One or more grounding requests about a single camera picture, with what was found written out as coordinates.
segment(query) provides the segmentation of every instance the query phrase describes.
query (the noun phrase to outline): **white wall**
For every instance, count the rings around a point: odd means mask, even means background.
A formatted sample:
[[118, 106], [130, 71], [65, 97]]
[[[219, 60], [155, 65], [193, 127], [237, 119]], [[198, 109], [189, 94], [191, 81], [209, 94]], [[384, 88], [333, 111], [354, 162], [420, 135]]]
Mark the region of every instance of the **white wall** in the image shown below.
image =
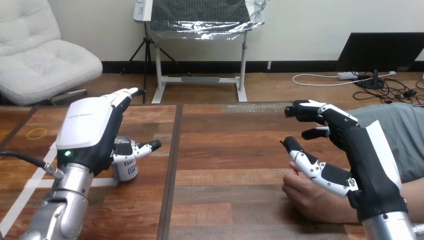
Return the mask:
[[[127, 61], [143, 40], [134, 0], [49, 2], [62, 39], [102, 61]], [[271, 0], [265, 14], [265, 25], [248, 35], [248, 61], [337, 60], [351, 32], [424, 32], [424, 0]], [[241, 39], [163, 39], [161, 47], [177, 61], [241, 57]]]

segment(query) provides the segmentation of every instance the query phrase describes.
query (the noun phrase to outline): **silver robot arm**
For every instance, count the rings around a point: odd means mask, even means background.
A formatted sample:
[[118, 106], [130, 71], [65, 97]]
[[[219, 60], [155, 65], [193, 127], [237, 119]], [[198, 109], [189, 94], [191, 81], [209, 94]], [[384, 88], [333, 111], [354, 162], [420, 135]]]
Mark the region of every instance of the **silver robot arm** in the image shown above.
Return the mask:
[[[77, 239], [93, 178], [111, 164], [126, 167], [133, 161], [135, 165], [136, 159], [161, 147], [159, 140], [136, 143], [116, 136], [122, 113], [138, 93], [138, 88], [122, 89], [71, 104], [56, 140], [59, 169], [46, 166], [56, 178], [20, 240]], [[115, 168], [113, 173], [118, 179]]]
[[350, 172], [319, 162], [292, 136], [282, 141], [295, 165], [312, 182], [340, 197], [348, 197], [368, 239], [416, 239], [401, 196], [399, 171], [378, 121], [363, 128], [347, 112], [312, 100], [295, 101], [285, 109], [285, 114], [300, 122], [325, 126], [304, 131], [305, 140], [329, 138], [346, 152]]

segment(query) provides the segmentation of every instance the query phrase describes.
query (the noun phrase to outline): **white armchair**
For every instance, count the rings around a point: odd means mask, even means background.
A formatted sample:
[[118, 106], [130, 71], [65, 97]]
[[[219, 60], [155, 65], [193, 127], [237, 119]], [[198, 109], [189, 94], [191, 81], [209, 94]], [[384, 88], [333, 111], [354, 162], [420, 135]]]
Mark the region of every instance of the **white armchair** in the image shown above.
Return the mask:
[[1, 95], [28, 105], [86, 92], [56, 96], [98, 78], [103, 71], [92, 53], [60, 39], [47, 0], [0, 0]]

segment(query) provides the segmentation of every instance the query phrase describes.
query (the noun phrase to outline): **black baseboard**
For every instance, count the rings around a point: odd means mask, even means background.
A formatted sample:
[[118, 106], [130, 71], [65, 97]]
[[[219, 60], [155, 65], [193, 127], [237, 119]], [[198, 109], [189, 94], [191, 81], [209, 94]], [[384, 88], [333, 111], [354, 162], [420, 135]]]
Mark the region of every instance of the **black baseboard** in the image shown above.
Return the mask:
[[[119, 74], [125, 68], [126, 74], [143, 74], [144, 61], [102, 61], [103, 73]], [[268, 69], [267, 61], [248, 61], [246, 73], [317, 73], [337, 72], [337, 61], [273, 61]], [[174, 65], [171, 61], [162, 62], [163, 74], [234, 74], [240, 72], [239, 61], [179, 61]], [[148, 67], [150, 74], [156, 73], [155, 62]], [[415, 61], [408, 72], [424, 72], [424, 61]]]

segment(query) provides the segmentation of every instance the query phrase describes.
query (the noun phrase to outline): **black monitor screen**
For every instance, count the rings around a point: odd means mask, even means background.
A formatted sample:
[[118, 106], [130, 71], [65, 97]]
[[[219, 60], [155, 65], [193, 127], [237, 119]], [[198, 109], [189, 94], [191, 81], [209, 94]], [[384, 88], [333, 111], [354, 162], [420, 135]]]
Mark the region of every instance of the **black monitor screen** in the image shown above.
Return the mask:
[[424, 32], [351, 33], [337, 71], [407, 71], [424, 49]]

